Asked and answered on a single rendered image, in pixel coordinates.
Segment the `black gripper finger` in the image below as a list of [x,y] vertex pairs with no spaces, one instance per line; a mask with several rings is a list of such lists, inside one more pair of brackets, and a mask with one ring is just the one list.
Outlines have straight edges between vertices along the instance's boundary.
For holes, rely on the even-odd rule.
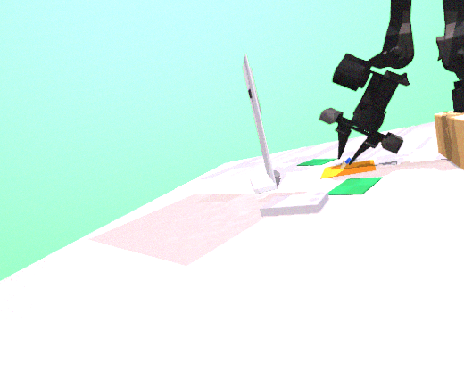
[[352,130],[350,130],[347,133],[344,133],[343,131],[340,131],[338,129],[335,129],[335,132],[338,134],[338,154],[337,154],[337,159],[339,160],[344,152],[344,148],[346,146],[346,143],[352,133]]
[[369,148],[372,148],[372,149],[376,149],[377,146],[373,145],[373,144],[370,144],[368,142],[366,142],[367,139],[365,139],[362,144],[360,145],[359,149],[357,150],[357,152],[353,155],[353,157],[351,158],[350,162],[349,162],[349,165],[351,165],[360,155],[361,153],[363,153],[365,150],[367,151]]

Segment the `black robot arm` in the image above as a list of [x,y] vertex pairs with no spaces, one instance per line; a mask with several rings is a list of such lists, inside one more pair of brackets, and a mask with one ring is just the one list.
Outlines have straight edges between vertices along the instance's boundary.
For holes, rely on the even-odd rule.
[[[407,67],[414,58],[415,47],[411,29],[411,1],[391,0],[390,22],[385,33],[382,52],[365,61],[346,53],[333,73],[332,82],[356,92],[363,89],[369,79],[364,95],[376,102],[389,104],[396,88],[407,87],[410,82],[407,72],[397,74],[387,70],[384,75],[371,67],[383,69]],[[464,0],[442,0],[444,13],[444,36],[435,37],[443,67],[455,73],[453,81],[453,113],[464,113]]]

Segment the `grey panel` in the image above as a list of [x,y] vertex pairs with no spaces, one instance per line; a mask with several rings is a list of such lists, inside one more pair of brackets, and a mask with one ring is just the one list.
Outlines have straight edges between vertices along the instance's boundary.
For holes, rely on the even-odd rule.
[[258,138],[261,145],[261,152],[265,164],[266,174],[262,174],[259,176],[251,177],[251,183],[253,186],[253,190],[255,194],[267,192],[270,190],[278,189],[277,183],[269,155],[269,148],[267,144],[267,139],[265,136],[265,131],[261,119],[261,105],[259,101],[259,97],[257,94],[257,89],[255,86],[255,81],[253,77],[253,70],[250,67],[247,54],[244,56],[244,63],[243,63],[243,72],[244,72],[244,79],[249,95],[249,99],[251,102],[252,110],[253,110],[253,117],[258,133]]

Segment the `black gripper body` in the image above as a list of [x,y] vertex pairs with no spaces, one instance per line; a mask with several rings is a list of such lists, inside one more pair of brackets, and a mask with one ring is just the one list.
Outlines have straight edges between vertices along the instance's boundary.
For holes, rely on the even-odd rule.
[[377,125],[387,106],[388,104],[376,102],[364,95],[360,99],[360,102],[352,115],[352,120],[343,117],[344,112],[340,112],[334,108],[327,108],[319,115],[319,121],[328,125],[337,123],[338,125],[336,129],[343,131],[344,133],[347,133],[352,129],[366,136],[366,142],[375,146],[381,143],[383,149],[390,153],[397,154],[403,145],[402,137],[390,132],[387,132],[384,135],[376,131]]

